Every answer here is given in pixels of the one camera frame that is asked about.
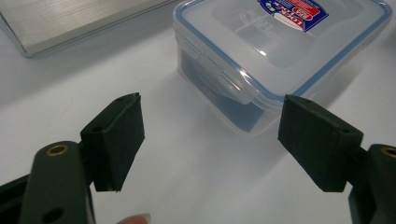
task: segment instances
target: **mounting hole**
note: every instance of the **mounting hole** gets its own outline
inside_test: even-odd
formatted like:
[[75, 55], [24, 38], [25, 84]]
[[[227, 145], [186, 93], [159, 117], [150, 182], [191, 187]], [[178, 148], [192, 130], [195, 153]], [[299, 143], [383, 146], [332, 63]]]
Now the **mounting hole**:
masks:
[[69, 150], [68, 145], [57, 145], [47, 150], [47, 156], [60, 156]]
[[62, 208], [54, 208], [43, 216], [42, 221], [43, 223], [53, 223], [59, 220], [63, 215], [64, 210]]
[[388, 156], [393, 157], [393, 158], [396, 159], [396, 149], [395, 149], [395, 148], [383, 147], [383, 148], [381, 148], [381, 151], [382, 151], [384, 154], [386, 154], [386, 155], [388, 155]]
[[102, 131], [102, 127], [95, 127], [95, 128], [93, 128], [92, 129], [92, 131], [94, 132], [94, 133], [99, 133], [99, 132], [101, 132]]

